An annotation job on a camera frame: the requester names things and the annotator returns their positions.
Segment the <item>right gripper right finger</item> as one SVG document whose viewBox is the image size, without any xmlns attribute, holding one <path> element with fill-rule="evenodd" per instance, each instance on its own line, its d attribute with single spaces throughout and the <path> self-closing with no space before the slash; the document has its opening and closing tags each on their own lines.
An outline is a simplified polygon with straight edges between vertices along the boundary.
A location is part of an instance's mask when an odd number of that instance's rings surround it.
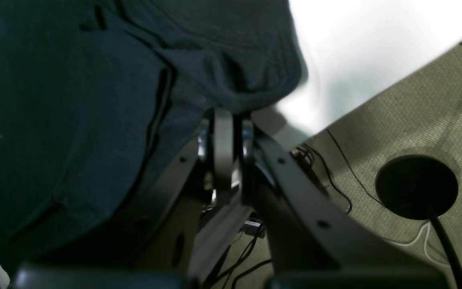
<svg viewBox="0 0 462 289">
<path fill-rule="evenodd" d="M 240 129 L 244 195 L 266 225 L 271 281 L 447 280 L 341 212 L 251 119 Z"/>
</svg>

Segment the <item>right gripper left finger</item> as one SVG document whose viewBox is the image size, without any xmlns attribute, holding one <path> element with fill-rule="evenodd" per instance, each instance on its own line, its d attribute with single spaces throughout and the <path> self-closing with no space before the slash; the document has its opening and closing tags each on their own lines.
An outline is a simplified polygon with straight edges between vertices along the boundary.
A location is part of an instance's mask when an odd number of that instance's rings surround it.
<svg viewBox="0 0 462 289">
<path fill-rule="evenodd" d="M 205 205 L 236 192 L 235 121 L 217 108 L 154 183 L 59 252 L 60 281 L 191 281 L 187 266 Z"/>
</svg>

